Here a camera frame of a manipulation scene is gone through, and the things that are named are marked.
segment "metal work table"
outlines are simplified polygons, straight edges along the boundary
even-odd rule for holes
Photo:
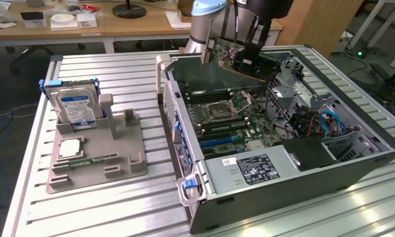
[[[298,46],[297,49],[395,137],[395,117],[314,50]],[[42,96],[3,236],[191,236],[155,93],[155,57],[174,52],[64,56],[62,61],[51,62],[47,80],[98,76],[102,92],[114,94],[115,113],[136,109],[142,117],[148,174],[47,194],[56,114]],[[325,90],[315,81],[311,87]],[[395,160],[349,189],[195,236],[365,237],[378,234],[395,236]]]

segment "warning label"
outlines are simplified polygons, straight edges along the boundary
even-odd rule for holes
[[[279,178],[278,171],[267,154],[238,160],[247,184],[258,184]]]

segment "wooden desk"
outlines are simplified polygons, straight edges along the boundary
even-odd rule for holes
[[[124,19],[112,14],[112,8],[122,2],[91,3],[100,6],[96,28],[70,31],[51,31],[48,26],[27,28],[22,12],[44,11],[52,7],[28,7],[26,2],[12,2],[10,11],[19,22],[15,27],[0,29],[0,46],[44,45],[62,43],[103,42],[107,53],[114,53],[114,42],[124,40],[187,39],[190,30],[176,31],[171,28],[166,11],[176,10],[176,4],[168,2],[134,2],[147,9],[147,15],[138,19]],[[282,25],[274,21],[269,45],[274,45]]]

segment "paper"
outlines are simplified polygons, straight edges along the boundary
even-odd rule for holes
[[[4,2],[0,1],[0,5],[8,10],[8,8],[11,7],[11,3],[10,2]]]
[[[193,27],[191,23],[183,23],[176,12],[167,11],[166,16],[171,25],[171,28],[175,30],[189,30]]]
[[[11,26],[16,26],[16,24],[14,22],[12,23],[0,24],[0,28],[7,28],[7,27],[11,27]]]

